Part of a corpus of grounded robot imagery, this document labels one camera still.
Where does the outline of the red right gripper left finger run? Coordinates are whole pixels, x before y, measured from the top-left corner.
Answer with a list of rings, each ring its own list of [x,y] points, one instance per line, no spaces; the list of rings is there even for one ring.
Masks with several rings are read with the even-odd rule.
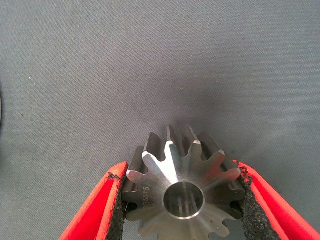
[[[121,190],[126,161],[111,167],[60,236],[61,240],[119,240],[123,234]]]

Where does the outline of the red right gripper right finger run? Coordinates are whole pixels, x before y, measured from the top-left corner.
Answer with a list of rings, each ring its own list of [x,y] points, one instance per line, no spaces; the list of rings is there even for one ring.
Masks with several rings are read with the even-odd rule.
[[[318,240],[320,234],[252,167],[233,161],[246,190],[240,203],[248,240]]]

